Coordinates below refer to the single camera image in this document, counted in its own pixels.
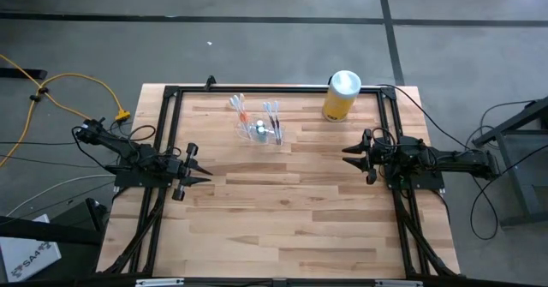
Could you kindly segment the yellow canister white lid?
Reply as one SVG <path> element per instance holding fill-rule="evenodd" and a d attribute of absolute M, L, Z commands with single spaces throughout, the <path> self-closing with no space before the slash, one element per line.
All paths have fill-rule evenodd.
<path fill-rule="evenodd" d="M 360 77 L 349 70 L 339 70 L 328 81 L 328 91 L 322 108 L 323 116 L 341 122 L 349 114 L 361 89 Z"/>

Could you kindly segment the black side stand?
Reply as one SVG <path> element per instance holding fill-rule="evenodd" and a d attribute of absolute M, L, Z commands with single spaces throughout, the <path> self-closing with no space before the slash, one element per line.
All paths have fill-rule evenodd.
<path fill-rule="evenodd" d="M 107 215 L 106 206 L 87 198 L 49 223 L 0 216 L 0 237 L 100 246 Z"/>

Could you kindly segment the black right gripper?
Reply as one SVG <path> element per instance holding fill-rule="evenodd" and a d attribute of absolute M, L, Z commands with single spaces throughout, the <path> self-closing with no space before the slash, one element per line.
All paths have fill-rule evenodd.
<path fill-rule="evenodd" d="M 348 158 L 342 160 L 353 165 L 360 171 L 367 171 L 366 183 L 374 184 L 377 180 L 377 172 L 374 165 L 388 164 L 394 157 L 398 144 L 393 134 L 388 129 L 381 129 L 386 133 L 385 137 L 376 138 L 376 129 L 365 129 L 363 133 L 363 144 L 349 146 L 342 149 L 345 153 L 366 153 L 365 158 Z"/>

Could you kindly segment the clear acrylic organizer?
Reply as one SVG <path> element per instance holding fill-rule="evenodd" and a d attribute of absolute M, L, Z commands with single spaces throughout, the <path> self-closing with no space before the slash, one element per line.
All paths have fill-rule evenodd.
<path fill-rule="evenodd" d="M 268 133 L 267 133 L 267 142 L 266 143 L 260 143 L 260 142 L 257 142 L 257 140 L 256 140 L 255 122 L 257 120 L 262 120 L 265 123 L 265 129 L 268 131 Z M 235 125 L 235 131 L 242 139 L 245 139 L 247 141 L 256 142 L 256 143 L 265 144 L 265 145 L 270 144 L 270 145 L 279 146 L 276 143 L 274 131 L 273 131 L 273 128 L 271 126 L 271 121 L 270 120 L 267 120 L 263 117 L 250 117 L 249 118 L 249 126 L 250 126 L 250 129 L 251 129 L 252 139 L 249 139 L 249 137 L 247 135 L 247 132 L 245 130 L 245 125 L 242 122 L 239 122 L 238 124 Z M 285 127 L 281 125 L 281 129 L 282 129 L 283 143 L 284 143 Z"/>

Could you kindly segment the black metal stand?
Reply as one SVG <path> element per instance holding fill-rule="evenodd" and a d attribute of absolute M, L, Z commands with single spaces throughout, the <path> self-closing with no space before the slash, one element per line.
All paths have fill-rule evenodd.
<path fill-rule="evenodd" d="M 548 96 L 523 102 L 524 108 L 496 127 L 479 126 L 476 147 L 497 143 L 521 214 L 504 218 L 500 225 L 548 222 L 548 206 L 543 206 L 536 190 L 548 188 Z"/>

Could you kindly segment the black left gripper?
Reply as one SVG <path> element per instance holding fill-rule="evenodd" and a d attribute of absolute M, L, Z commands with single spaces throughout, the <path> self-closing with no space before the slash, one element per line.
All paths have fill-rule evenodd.
<path fill-rule="evenodd" d="M 194 158 L 197 155 L 198 150 L 199 147 L 195 143 L 188 143 L 186 150 L 187 157 L 184 160 L 180 160 L 178 159 L 178 156 L 174 154 L 174 149 L 171 149 L 168 172 L 179 181 L 177 187 L 173 191 L 173 200 L 183 200 L 186 187 L 192 187 L 194 184 L 210 181 L 209 178 L 190 176 L 191 170 L 196 170 L 212 176 L 212 173 L 200 167 L 198 161 Z"/>

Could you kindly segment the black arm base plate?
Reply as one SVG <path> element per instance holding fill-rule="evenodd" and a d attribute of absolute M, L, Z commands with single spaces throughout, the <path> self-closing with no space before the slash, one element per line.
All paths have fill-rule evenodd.
<path fill-rule="evenodd" d="M 168 188 L 175 177 L 165 172 L 143 169 L 117 170 L 115 185 L 119 188 Z"/>
<path fill-rule="evenodd" d="M 444 189 L 444 180 L 440 172 L 426 172 L 411 176 L 387 176 L 387 186 L 389 189 L 427 189 L 440 190 Z"/>

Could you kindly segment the black aluminium table frame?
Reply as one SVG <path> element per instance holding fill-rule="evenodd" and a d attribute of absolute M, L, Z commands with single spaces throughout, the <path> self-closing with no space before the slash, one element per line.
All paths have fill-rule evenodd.
<path fill-rule="evenodd" d="M 273 113 L 279 103 L 281 146 L 236 133 L 240 93 L 248 118 L 270 120 L 263 103 Z M 324 99 L 322 86 L 185 91 L 175 144 L 196 143 L 211 180 L 165 202 L 156 250 L 143 250 L 139 265 L 157 276 L 402 278 L 393 194 L 382 180 L 367 184 L 342 149 L 382 125 L 427 140 L 420 95 L 361 94 L 339 123 L 323 118 Z"/>

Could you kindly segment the white printed box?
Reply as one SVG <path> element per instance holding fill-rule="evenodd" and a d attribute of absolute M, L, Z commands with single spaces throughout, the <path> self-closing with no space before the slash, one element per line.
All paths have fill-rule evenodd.
<path fill-rule="evenodd" d="M 0 237 L 0 250 L 9 283 L 27 280 L 62 258 L 56 242 Z"/>

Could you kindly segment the black flat bar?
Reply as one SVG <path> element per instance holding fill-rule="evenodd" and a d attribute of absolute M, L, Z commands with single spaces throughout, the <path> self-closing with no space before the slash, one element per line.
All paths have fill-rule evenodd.
<path fill-rule="evenodd" d="M 9 69 L 0 68 L 0 78 L 13 78 L 13 79 L 26 79 L 27 76 L 31 76 L 33 79 L 44 80 L 48 72 L 43 69 Z"/>

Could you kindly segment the silver metal bracket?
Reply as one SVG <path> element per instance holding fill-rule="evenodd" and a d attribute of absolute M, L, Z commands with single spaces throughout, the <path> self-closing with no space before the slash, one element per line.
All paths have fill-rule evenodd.
<path fill-rule="evenodd" d="M 184 284 L 183 278 L 147 278 L 138 279 L 134 287 L 182 287 Z"/>
<path fill-rule="evenodd" d="M 382 279 L 376 280 L 374 287 L 424 287 L 420 281 L 400 280 L 400 279 Z"/>

